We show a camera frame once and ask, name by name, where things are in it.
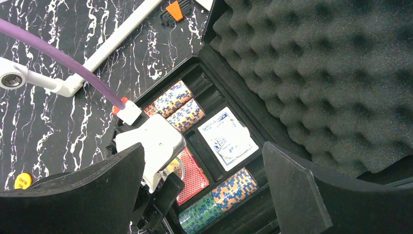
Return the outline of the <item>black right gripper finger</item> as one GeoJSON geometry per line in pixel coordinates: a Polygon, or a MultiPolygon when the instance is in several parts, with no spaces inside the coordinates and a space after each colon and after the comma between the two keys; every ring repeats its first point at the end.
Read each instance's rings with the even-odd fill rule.
{"type": "Polygon", "coordinates": [[[273,142],[263,145],[266,177],[283,234],[410,234],[413,190],[325,169],[273,142]]]}

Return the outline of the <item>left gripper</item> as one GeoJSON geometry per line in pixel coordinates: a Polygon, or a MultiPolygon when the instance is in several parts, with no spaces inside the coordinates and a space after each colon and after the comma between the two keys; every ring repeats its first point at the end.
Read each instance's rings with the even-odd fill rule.
{"type": "Polygon", "coordinates": [[[145,152],[137,143],[81,170],[0,194],[3,234],[125,234],[155,231],[184,182],[170,174],[154,193],[140,187],[145,152]]]}

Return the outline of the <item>yellow dealer button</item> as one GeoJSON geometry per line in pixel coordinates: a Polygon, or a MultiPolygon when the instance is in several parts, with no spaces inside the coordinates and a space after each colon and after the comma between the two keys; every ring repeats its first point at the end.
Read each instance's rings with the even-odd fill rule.
{"type": "Polygon", "coordinates": [[[21,173],[17,176],[14,189],[28,189],[33,183],[32,176],[29,173],[21,173]]]}

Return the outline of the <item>green poker chip stack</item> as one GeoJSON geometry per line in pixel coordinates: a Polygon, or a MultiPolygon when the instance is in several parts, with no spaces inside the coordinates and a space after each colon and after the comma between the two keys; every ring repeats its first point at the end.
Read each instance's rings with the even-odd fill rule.
{"type": "Polygon", "coordinates": [[[195,234],[259,189],[252,174],[242,168],[179,214],[187,234],[195,234]]]}

